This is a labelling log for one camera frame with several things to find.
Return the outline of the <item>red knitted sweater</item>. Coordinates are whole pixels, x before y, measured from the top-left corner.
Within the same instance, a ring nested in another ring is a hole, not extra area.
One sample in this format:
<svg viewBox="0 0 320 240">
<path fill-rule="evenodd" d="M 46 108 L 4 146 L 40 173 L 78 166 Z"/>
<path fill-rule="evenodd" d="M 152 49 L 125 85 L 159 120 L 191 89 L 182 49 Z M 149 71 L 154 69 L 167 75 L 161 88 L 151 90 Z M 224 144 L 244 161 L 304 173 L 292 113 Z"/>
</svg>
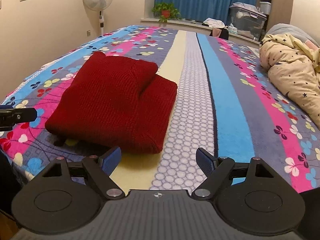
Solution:
<svg viewBox="0 0 320 240">
<path fill-rule="evenodd" d="M 177 84 L 157 64 L 96 52 L 46 121 L 48 132 L 129 153 L 160 153 Z"/>
</svg>

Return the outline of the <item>white clothes pile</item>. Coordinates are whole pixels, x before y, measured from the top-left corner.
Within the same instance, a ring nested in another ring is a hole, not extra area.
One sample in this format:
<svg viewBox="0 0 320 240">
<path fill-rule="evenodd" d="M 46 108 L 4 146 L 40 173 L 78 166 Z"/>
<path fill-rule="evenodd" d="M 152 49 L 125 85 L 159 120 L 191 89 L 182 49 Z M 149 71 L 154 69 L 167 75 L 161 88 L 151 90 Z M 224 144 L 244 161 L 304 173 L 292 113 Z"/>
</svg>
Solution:
<svg viewBox="0 0 320 240">
<path fill-rule="evenodd" d="M 225 27 L 225 24 L 221 20 L 216 20 L 213 18 L 207 18 L 203 21 L 203 24 L 208 25 L 211 28 L 215 29 L 223 29 Z"/>
</svg>

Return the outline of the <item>beige star-patterned duvet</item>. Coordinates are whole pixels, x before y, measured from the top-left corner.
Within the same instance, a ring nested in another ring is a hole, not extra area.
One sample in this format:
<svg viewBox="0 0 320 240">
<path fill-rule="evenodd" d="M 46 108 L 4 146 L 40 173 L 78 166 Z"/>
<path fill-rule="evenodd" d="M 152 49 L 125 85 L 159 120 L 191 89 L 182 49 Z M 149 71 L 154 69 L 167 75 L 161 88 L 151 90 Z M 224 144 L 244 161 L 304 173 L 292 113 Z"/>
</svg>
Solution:
<svg viewBox="0 0 320 240">
<path fill-rule="evenodd" d="M 319 48 L 289 33 L 267 34 L 259 56 L 270 82 L 319 126 Z"/>
</svg>

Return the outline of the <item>clear plastic storage box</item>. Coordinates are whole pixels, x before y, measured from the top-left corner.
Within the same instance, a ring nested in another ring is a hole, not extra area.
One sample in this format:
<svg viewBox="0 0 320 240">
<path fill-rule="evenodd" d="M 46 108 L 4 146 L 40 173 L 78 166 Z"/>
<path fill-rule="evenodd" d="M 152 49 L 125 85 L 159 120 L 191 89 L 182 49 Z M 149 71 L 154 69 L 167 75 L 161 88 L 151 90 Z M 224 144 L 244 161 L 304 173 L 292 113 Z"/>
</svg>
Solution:
<svg viewBox="0 0 320 240">
<path fill-rule="evenodd" d="M 228 25 L 235 27 L 238 35 L 259 41 L 267 16 L 255 5 L 236 2 L 229 7 Z"/>
</svg>

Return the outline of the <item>grey pillow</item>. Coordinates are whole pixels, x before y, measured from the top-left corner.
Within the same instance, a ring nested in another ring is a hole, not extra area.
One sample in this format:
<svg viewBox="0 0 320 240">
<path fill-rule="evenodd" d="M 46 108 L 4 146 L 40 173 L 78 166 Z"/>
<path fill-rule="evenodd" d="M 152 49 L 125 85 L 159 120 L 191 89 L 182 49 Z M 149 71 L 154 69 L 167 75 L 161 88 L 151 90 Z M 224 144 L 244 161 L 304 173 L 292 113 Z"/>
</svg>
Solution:
<svg viewBox="0 0 320 240">
<path fill-rule="evenodd" d="M 275 24 L 273 27 L 271 27 L 266 34 L 270 34 L 270 35 L 291 34 L 292 36 L 301 40 L 302 42 L 306 43 L 307 41 L 310 41 L 317 48 L 319 48 L 319 44 L 316 39 L 314 39 L 308 33 L 306 33 L 305 31 L 303 31 L 302 29 L 294 25 L 278 23 L 278 24 Z"/>
</svg>

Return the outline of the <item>potted green plant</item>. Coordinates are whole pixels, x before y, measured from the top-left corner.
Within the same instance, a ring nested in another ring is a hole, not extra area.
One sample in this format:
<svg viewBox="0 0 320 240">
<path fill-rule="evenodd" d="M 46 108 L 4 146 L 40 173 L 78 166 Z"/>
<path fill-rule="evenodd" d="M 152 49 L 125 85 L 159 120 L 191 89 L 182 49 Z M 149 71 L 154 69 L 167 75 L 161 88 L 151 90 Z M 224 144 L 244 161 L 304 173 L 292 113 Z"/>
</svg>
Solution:
<svg viewBox="0 0 320 240">
<path fill-rule="evenodd" d="M 167 23 L 168 20 L 179 20 L 181 14 L 173 3 L 159 2 L 152 8 L 155 17 L 159 18 L 159 22 Z"/>
</svg>

